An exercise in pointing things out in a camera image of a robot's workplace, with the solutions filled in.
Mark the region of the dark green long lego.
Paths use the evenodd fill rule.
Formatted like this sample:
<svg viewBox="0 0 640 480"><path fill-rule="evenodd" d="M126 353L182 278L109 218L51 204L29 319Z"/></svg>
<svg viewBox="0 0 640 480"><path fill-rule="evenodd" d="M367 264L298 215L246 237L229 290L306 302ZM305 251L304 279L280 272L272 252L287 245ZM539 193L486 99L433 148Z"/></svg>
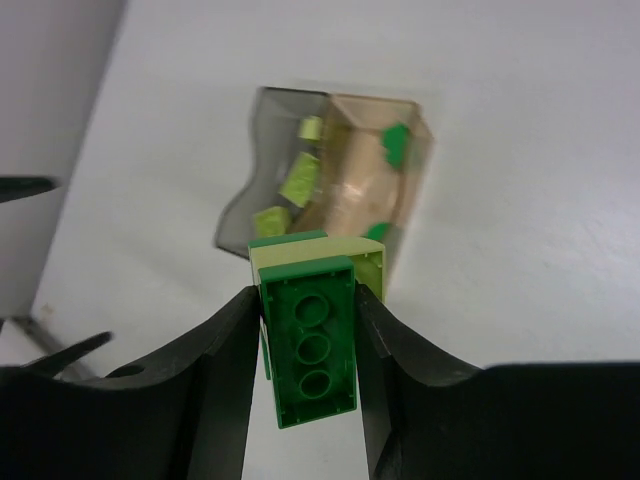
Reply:
<svg viewBox="0 0 640 480"><path fill-rule="evenodd" d="M255 241L253 279L279 428L355 410L355 267L327 236Z"/></svg>

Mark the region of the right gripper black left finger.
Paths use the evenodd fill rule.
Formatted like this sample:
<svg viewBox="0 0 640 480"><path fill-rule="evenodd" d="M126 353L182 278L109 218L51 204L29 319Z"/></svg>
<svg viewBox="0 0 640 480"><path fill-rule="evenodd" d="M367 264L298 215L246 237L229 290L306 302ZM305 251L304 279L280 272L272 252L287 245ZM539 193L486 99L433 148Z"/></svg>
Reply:
<svg viewBox="0 0 640 480"><path fill-rule="evenodd" d="M103 332L1 371L5 479L238 479L256 373L260 301L241 290L210 319L102 378L61 372Z"/></svg>

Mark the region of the lime green small lego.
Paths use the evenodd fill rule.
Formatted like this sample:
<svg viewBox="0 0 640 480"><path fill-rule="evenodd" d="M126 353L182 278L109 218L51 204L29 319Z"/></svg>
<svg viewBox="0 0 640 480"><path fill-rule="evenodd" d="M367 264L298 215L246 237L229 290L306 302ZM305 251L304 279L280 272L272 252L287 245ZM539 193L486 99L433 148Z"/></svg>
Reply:
<svg viewBox="0 0 640 480"><path fill-rule="evenodd" d="M298 137L308 142L319 142L322 137L323 119L320 116L307 116L300 122Z"/></svg>

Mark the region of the lime green 2x3 lego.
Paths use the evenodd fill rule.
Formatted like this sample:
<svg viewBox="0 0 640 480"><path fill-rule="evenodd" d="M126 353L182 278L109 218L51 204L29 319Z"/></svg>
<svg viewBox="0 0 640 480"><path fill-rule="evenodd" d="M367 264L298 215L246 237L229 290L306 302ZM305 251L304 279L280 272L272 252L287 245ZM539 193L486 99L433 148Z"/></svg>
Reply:
<svg viewBox="0 0 640 480"><path fill-rule="evenodd" d="M320 172L319 159L302 152L295 159L279 194L298 208L304 208L311 200Z"/></svg>

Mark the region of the small dark green lego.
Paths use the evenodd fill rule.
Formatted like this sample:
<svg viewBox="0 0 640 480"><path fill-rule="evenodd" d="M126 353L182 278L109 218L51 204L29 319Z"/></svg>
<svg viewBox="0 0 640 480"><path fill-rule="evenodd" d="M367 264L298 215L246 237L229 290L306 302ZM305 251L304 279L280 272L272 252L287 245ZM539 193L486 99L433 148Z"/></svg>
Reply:
<svg viewBox="0 0 640 480"><path fill-rule="evenodd" d="M382 132L385 159L394 170L402 169L409 137L409 128L402 123L392 125Z"/></svg>

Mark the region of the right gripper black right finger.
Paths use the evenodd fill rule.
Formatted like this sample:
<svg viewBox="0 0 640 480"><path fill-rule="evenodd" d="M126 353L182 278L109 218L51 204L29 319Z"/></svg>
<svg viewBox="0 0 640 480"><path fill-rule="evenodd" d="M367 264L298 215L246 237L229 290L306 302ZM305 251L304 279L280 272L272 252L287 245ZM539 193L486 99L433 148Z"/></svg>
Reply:
<svg viewBox="0 0 640 480"><path fill-rule="evenodd" d="M355 293L373 479L635 479L637 362L473 366Z"/></svg>

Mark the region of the pale yellow-green small lego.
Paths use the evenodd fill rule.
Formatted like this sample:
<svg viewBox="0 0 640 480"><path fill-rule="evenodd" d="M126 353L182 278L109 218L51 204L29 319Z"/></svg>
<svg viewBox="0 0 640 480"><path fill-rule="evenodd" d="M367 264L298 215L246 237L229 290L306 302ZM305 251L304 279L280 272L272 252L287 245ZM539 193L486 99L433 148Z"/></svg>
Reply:
<svg viewBox="0 0 640 480"><path fill-rule="evenodd" d="M255 213L252 217L257 238L285 235L291 224L289 210L283 206L272 206Z"/></svg>

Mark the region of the dark green square lego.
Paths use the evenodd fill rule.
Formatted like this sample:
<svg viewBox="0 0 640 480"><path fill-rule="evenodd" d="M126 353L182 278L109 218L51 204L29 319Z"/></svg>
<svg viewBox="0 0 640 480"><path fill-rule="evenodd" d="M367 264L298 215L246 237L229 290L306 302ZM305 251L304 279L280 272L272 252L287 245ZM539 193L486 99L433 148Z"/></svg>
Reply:
<svg viewBox="0 0 640 480"><path fill-rule="evenodd" d="M376 223L367 230L365 237L383 243L390 226L391 224L388 222Z"/></svg>

